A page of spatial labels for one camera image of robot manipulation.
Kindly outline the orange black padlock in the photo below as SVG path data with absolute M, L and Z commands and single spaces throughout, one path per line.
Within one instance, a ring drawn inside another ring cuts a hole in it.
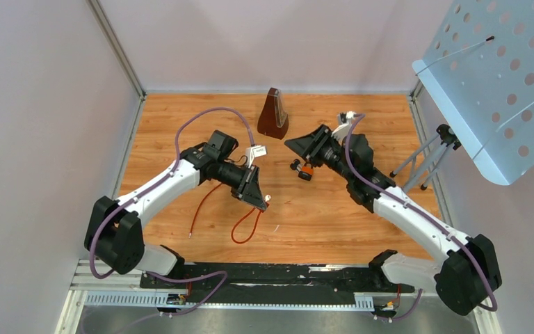
M 311 164 L 305 162 L 304 164 L 299 164 L 297 167 L 298 177 L 305 181 L 311 181 L 313 174 L 314 174 L 314 168 Z

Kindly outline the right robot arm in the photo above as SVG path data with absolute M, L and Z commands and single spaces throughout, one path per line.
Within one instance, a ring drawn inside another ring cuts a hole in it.
M 321 125 L 284 144 L 309 165 L 327 166 L 344 178 L 358 205 L 394 224 L 431 255 L 427 261 L 393 250 L 379 254 L 374 259 L 378 265 L 369 271 L 374 288 L 384 291 L 401 284 L 435 292 L 447 308 L 462 316 L 476 308 L 496 311 L 494 292 L 502 278 L 492 241 L 483 234 L 471 237 L 415 203 L 375 167 L 365 135 L 338 140 Z

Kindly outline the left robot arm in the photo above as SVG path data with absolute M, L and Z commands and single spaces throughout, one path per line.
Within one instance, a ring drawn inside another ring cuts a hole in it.
M 139 189 L 111 199 L 102 196 L 93 206 L 84 246 L 118 274 L 137 269 L 154 273 L 168 287 L 185 278 L 184 259 L 167 246 L 144 242 L 143 230 L 162 209 L 207 180 L 231 189 L 232 196 L 257 210 L 267 203 L 259 187 L 259 168 L 237 166 L 229 155 L 238 141 L 214 131 L 207 142 L 182 151 L 178 159 Z

